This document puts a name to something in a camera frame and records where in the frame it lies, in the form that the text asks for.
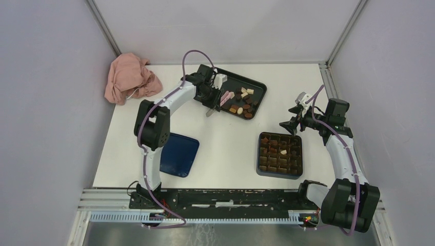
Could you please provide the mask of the blue chocolate box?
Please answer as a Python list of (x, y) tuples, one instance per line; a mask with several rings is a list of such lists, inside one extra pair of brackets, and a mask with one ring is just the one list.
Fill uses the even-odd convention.
[[(265, 136), (278, 142), (277, 146), (262, 144)], [(298, 179), (303, 174), (302, 139), (289, 134), (262, 132), (259, 134), (256, 172), (260, 176)]]

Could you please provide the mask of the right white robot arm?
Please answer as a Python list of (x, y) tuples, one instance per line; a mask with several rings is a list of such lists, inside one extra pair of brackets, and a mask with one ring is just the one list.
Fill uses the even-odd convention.
[(317, 130), (323, 139), (333, 165), (335, 181), (328, 188), (322, 183), (305, 181), (303, 191), (297, 193), (296, 202), (302, 209), (317, 205), (321, 222), (343, 229), (347, 234), (368, 231), (380, 199), (380, 191), (369, 184), (362, 173), (354, 151), (353, 133), (344, 125), (350, 104), (332, 98), (324, 113), (315, 113), (314, 99), (301, 93), (296, 106), (289, 112), (296, 114), (291, 120), (280, 123), (292, 135), (297, 127)]

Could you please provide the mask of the black chocolate tray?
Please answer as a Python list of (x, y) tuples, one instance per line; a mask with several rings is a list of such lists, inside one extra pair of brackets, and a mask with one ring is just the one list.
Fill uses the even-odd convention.
[[(235, 97), (228, 100), (219, 109), (219, 111), (229, 113), (245, 120), (253, 119), (267, 92), (267, 86), (261, 82), (221, 68), (216, 68), (216, 71), (211, 79), (214, 80), (214, 77), (219, 73), (227, 75), (227, 81), (224, 82), (221, 87), (223, 90), (222, 94), (224, 94), (226, 91), (234, 92), (235, 94)], [(254, 94), (248, 94), (246, 92), (247, 89), (253, 89)], [(241, 115), (238, 115), (236, 112), (240, 107), (242, 107), (244, 110)], [(251, 119), (246, 119), (244, 117), (244, 114), (246, 113), (251, 113), (253, 117)]]

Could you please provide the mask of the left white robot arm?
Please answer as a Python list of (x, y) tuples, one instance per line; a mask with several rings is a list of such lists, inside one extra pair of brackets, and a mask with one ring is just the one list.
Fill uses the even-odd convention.
[(203, 106), (220, 111), (222, 89), (214, 85), (217, 72), (214, 67), (200, 65), (195, 73), (183, 75), (182, 80), (163, 98), (144, 99), (139, 106), (134, 134), (143, 155), (142, 203), (149, 209), (157, 208), (161, 195), (160, 164), (163, 147), (170, 137), (171, 115), (186, 102), (195, 99)]

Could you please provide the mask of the pink cat paw tongs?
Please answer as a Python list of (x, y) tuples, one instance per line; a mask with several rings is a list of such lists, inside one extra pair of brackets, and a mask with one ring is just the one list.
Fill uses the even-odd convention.
[[(232, 99), (235, 97), (234, 92), (229, 92), (226, 91), (222, 96), (221, 96), (221, 100), (220, 100), (220, 104), (218, 109), (220, 109), (228, 100)], [(215, 111), (217, 111), (217, 109), (210, 109), (206, 112), (206, 117), (210, 117)]]

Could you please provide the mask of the brown rectangular chocolate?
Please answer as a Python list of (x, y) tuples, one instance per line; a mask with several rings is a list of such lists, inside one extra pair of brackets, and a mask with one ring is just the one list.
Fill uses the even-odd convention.
[(269, 144), (270, 143), (270, 138), (265, 136), (264, 138), (261, 139), (261, 143), (262, 144)]

